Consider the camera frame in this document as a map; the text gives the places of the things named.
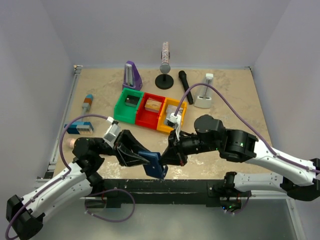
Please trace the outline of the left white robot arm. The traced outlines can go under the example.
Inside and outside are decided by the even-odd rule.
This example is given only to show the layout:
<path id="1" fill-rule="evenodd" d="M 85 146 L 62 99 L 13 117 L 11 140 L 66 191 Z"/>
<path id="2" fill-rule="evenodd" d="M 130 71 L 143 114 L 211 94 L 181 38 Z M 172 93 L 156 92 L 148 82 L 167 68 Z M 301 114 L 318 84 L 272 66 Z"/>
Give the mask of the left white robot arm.
<path id="1" fill-rule="evenodd" d="M 98 196 L 104 190 L 101 176 L 97 173 L 104 162 L 104 155 L 115 156 L 124 167 L 148 165 L 150 162 L 140 152 L 143 147 L 128 130 L 122 130 L 112 137 L 79 137 L 73 144 L 74 160 L 34 191 L 19 197 L 13 195 L 6 203 L 6 219 L 10 229 L 20 240 L 34 237 L 60 207 L 89 195 Z"/>

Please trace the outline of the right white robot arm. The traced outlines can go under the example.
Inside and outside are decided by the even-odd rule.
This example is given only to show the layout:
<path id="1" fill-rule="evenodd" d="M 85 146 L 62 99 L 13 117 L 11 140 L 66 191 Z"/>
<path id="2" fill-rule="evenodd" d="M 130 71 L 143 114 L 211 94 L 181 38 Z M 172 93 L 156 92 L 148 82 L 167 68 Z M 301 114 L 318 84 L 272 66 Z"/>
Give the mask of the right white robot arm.
<path id="1" fill-rule="evenodd" d="M 303 160 L 278 151 L 255 135 L 225 128 L 222 121 L 206 114 L 194 122 L 195 133 L 173 130 L 162 153 L 161 165 L 184 166 L 189 155 L 218 151 L 220 158 L 268 169 L 269 173 L 228 172 L 221 191 L 228 196 L 252 190 L 285 193 L 292 199 L 313 201 L 320 196 L 317 179 L 320 160 Z"/>

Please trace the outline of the navy blue card holder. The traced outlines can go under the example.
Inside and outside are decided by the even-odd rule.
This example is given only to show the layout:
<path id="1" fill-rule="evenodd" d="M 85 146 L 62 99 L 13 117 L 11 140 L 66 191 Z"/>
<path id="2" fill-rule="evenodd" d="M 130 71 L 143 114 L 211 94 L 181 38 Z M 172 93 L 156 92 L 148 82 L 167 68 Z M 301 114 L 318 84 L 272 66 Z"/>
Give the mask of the navy blue card holder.
<path id="1" fill-rule="evenodd" d="M 159 152 L 139 151 L 138 154 L 149 161 L 149 164 L 143 166 L 148 177 L 160 180 L 166 177 L 169 168 L 167 165 L 160 164 L 161 154 Z"/>

